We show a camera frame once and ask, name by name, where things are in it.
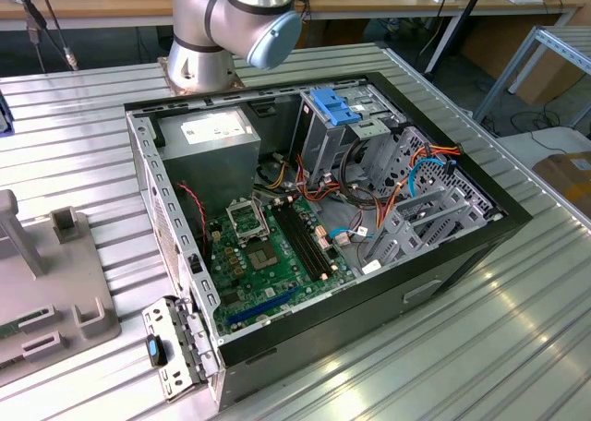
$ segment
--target blue clip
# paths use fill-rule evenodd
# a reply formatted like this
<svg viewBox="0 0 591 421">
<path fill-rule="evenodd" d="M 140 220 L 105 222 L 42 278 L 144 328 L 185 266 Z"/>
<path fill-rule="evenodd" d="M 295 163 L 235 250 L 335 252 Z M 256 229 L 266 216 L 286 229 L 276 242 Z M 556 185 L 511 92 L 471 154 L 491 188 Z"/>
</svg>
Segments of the blue clip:
<svg viewBox="0 0 591 421">
<path fill-rule="evenodd" d="M 361 115 L 353 112 L 344 98 L 337 95 L 333 89 L 315 89 L 310 94 L 316 105 L 329 117 L 333 126 L 356 123 L 361 119 Z"/>
</svg>

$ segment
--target motherboard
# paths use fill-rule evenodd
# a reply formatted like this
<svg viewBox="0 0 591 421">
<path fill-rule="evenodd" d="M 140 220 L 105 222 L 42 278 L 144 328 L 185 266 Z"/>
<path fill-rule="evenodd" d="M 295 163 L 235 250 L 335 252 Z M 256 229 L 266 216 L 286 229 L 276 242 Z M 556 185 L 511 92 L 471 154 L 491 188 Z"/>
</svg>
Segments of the motherboard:
<svg viewBox="0 0 591 421">
<path fill-rule="evenodd" d="M 269 319 L 355 278 L 304 198 L 263 207 L 243 200 L 228 209 L 208 226 L 211 278 L 222 300 L 214 313 L 220 334 Z"/>
</svg>

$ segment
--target desk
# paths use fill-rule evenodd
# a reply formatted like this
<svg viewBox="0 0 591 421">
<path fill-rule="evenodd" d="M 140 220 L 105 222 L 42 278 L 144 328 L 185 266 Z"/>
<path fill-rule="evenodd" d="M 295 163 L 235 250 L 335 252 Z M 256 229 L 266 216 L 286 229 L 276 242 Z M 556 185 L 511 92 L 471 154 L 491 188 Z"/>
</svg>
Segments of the desk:
<svg viewBox="0 0 591 421">
<path fill-rule="evenodd" d="M 355 44 L 298 50 L 270 72 L 235 66 L 247 87 L 381 72 L 534 219 L 449 292 L 216 419 L 587 419 L 591 222 L 391 51 Z M 0 138 L 0 188 L 35 186 L 36 197 L 19 203 L 25 223 L 65 205 L 89 215 L 122 326 L 117 338 L 0 389 L 0 418 L 209 418 L 207 390 L 165 402 L 139 314 L 171 286 L 122 103 L 172 96 L 162 69 L 4 78 L 0 89 L 17 130 Z"/>
<path fill-rule="evenodd" d="M 46 14 L 42 0 L 33 0 Z M 50 0 L 64 29 L 88 29 L 105 27 L 135 27 L 172 25 L 171 0 Z M 443 34 L 431 62 L 430 71 L 460 19 L 468 0 L 449 1 L 441 11 L 452 22 Z M 560 13 L 557 26 L 563 26 L 576 10 L 583 6 L 581 0 L 545 0 L 543 4 L 515 5 L 507 0 L 480 0 L 474 16 L 535 15 Z M 352 18 L 409 18 L 435 17 L 439 3 L 431 0 L 310 0 L 312 19 Z M 53 22 L 48 21 L 50 28 Z M 0 30 L 24 30 L 22 6 L 0 1 Z"/>
</svg>

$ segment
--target aluminum table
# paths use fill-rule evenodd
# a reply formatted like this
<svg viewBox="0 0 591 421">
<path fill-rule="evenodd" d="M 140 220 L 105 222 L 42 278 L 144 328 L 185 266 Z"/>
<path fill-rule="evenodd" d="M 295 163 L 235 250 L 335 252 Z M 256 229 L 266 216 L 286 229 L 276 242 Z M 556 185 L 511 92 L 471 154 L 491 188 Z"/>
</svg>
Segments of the aluminum table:
<svg viewBox="0 0 591 421">
<path fill-rule="evenodd" d="M 294 52 L 249 86 L 380 71 L 535 216 L 448 293 L 216 419 L 558 419 L 591 413 L 591 222 L 449 99 L 373 44 Z M 17 134 L 0 185 L 19 218 L 73 205 L 90 216 L 122 334 L 0 389 L 0 419 L 186 419 L 208 391 L 167 404 L 139 312 L 170 293 L 134 175 L 123 102 L 171 92 L 157 65 L 0 80 Z"/>
<path fill-rule="evenodd" d="M 579 67 L 587 75 L 591 75 L 591 27 L 534 27 L 517 52 L 515 52 L 509 64 L 502 71 L 499 79 L 497 79 L 495 85 L 490 89 L 484 101 L 478 106 L 478 109 L 474 113 L 475 120 L 480 122 L 484 119 L 501 91 L 506 87 L 509 78 L 538 42 L 541 45 L 533 53 L 525 65 L 524 70 L 522 70 L 509 88 L 510 93 L 517 92 L 522 82 L 529 76 L 547 48 Z M 568 127 L 574 128 L 590 111 L 591 102 L 571 120 Z"/>
</svg>

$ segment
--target blue pcie slot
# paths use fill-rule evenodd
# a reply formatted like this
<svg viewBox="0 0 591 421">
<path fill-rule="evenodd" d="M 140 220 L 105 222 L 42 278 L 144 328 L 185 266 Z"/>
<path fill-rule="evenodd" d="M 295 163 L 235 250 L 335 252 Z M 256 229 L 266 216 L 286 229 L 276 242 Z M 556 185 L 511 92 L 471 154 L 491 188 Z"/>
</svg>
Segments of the blue pcie slot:
<svg viewBox="0 0 591 421">
<path fill-rule="evenodd" d="M 260 303 L 254 307 L 243 310 L 240 313 L 236 313 L 232 317 L 228 318 L 228 324 L 236 324 L 237 322 L 241 322 L 246 319 L 256 317 L 257 315 L 266 312 L 270 308 L 274 308 L 280 306 L 281 304 L 285 304 L 287 301 L 289 301 L 289 299 L 297 291 L 298 288 L 299 287 L 294 287 L 292 290 L 289 290 L 282 295 L 275 296 L 274 298 L 271 298 L 269 301 L 265 301 L 264 303 Z"/>
</svg>

